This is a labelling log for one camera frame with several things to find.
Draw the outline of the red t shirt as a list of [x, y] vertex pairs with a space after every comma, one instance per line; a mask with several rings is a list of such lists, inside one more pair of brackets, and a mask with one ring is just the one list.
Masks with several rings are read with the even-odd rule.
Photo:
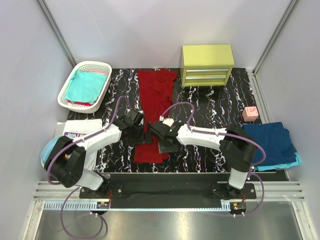
[[[144, 131], [148, 131], [148, 123], [157, 122], [162, 113], [173, 102], [174, 81], [178, 73], [166, 68], [161, 70], [137, 71], [139, 83], [139, 100], [144, 112]], [[152, 144], [144, 143], [135, 147], [134, 162], [136, 164], [161, 164], [169, 158], [168, 153], [159, 153], [158, 139], [152, 137]]]

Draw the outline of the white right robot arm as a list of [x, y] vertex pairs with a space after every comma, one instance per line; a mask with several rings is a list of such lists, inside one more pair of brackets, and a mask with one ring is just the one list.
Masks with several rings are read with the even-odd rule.
[[159, 151], [162, 153], [174, 152], [178, 145], [193, 145], [221, 152], [230, 172], [228, 195], [236, 199], [244, 194], [258, 147], [240, 126], [204, 128], [169, 118], [155, 122], [148, 132], [158, 139]]

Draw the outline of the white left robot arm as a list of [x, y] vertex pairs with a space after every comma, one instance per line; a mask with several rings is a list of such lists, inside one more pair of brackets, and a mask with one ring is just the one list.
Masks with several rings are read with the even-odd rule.
[[122, 142], [125, 145], [151, 144], [152, 137], [145, 133], [144, 112], [131, 109], [111, 125], [82, 137], [66, 135], [52, 139], [41, 152], [43, 168], [65, 188], [83, 187], [97, 198], [108, 193], [109, 180], [85, 166], [85, 161], [101, 148]]

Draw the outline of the pink folded shirt in basket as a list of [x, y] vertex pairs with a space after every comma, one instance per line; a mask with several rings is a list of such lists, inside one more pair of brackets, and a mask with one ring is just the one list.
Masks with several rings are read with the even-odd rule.
[[70, 100], [67, 100], [68, 104], [73, 104], [73, 105], [80, 105], [80, 106], [92, 106], [93, 104], [95, 104], [95, 102], [78, 102], [78, 101], [70, 101]]

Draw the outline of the white plastic laundry basket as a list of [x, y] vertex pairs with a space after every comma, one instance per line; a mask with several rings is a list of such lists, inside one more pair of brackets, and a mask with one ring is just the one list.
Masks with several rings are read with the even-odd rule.
[[78, 63], [60, 90], [57, 102], [70, 111], [95, 113], [111, 83], [112, 67], [100, 61]]

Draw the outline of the teal folded t shirt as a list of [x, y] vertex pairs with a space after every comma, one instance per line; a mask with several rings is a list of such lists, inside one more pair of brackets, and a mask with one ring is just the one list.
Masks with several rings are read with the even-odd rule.
[[77, 70], [69, 81], [65, 99], [72, 102], [96, 102], [107, 77], [105, 74]]

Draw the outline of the yellow green drawer cabinet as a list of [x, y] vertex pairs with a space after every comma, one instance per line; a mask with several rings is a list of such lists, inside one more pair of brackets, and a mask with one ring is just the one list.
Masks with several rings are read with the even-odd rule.
[[225, 86], [234, 64], [229, 44], [184, 45], [180, 57], [181, 85]]

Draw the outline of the pink cube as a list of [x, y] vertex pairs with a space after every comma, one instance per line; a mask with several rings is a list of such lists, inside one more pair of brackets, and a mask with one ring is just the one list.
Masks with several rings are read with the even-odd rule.
[[242, 112], [242, 117], [245, 122], [254, 122], [259, 117], [257, 107], [246, 106]]

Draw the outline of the light blue shirt under pile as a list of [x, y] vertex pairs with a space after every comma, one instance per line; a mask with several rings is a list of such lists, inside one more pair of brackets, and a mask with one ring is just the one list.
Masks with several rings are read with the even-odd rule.
[[290, 163], [280, 163], [276, 165], [269, 165], [269, 166], [255, 166], [254, 169], [260, 172], [264, 171], [271, 171], [271, 170], [283, 170], [283, 169], [289, 169], [291, 167], [296, 167], [301, 164], [301, 158], [299, 154], [296, 152], [294, 153], [294, 161]]

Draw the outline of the blue t shirt pile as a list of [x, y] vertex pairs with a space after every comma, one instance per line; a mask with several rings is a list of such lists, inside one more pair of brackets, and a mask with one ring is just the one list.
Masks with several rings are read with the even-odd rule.
[[273, 166], [294, 162], [294, 153], [298, 153], [294, 147], [290, 132], [282, 122], [265, 124], [243, 124], [243, 130], [250, 135], [265, 151], [266, 158], [257, 166]]

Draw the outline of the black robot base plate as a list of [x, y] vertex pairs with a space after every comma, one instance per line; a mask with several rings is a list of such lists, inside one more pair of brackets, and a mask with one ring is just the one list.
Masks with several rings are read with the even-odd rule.
[[241, 192], [228, 193], [228, 173], [112, 173], [103, 194], [84, 188], [81, 199], [111, 197], [111, 209], [173, 210], [215, 209], [221, 201], [256, 200], [252, 183]]

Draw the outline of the aluminium frame post right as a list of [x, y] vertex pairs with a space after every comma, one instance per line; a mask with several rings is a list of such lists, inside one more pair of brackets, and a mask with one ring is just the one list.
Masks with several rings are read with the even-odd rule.
[[260, 58], [257, 61], [254, 69], [252, 70], [253, 74], [256, 75], [259, 70], [261, 69], [263, 63], [265, 62], [267, 56], [271, 52], [273, 46], [277, 42], [278, 38], [280, 37], [283, 29], [285, 28], [286, 24], [288, 23], [291, 15], [293, 14], [294, 10], [296, 9], [297, 5], [300, 3], [300, 0], [290, 0], [284, 13], [282, 14], [275, 30], [273, 31], [266, 47], [264, 48]]

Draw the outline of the aluminium frame post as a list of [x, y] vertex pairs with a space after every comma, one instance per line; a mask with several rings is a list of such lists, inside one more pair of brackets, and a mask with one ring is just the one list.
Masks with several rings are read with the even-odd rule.
[[296, 9], [297, 5], [300, 3], [300, 0], [290, 0], [284, 13], [282, 14], [275, 30], [273, 31], [266, 47], [264, 48], [260, 58], [257, 61], [254, 69], [252, 70], [253, 74], [256, 75], [259, 70], [261, 69], [263, 63], [265, 62], [267, 56], [271, 52], [273, 46], [277, 42], [278, 38], [280, 37], [283, 29], [285, 28], [286, 24], [288, 23], [291, 15], [293, 14], [294, 10]]
[[66, 59], [72, 67], [77, 65], [77, 62], [64, 38], [62, 32], [45, 0], [35, 0], [41, 13], [43, 14], [46, 22], [48, 23], [50, 29], [52, 30], [53, 35], [55, 36], [62, 52], [64, 53]]

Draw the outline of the aluminium frame post left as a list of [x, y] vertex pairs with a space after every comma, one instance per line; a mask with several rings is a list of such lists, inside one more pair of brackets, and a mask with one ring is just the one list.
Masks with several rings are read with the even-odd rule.
[[66, 59], [72, 67], [77, 65], [77, 62], [64, 38], [62, 32], [45, 0], [35, 0], [41, 13], [43, 14], [46, 22], [48, 23], [50, 29], [52, 30], [53, 35], [55, 36], [62, 52], [64, 53]]

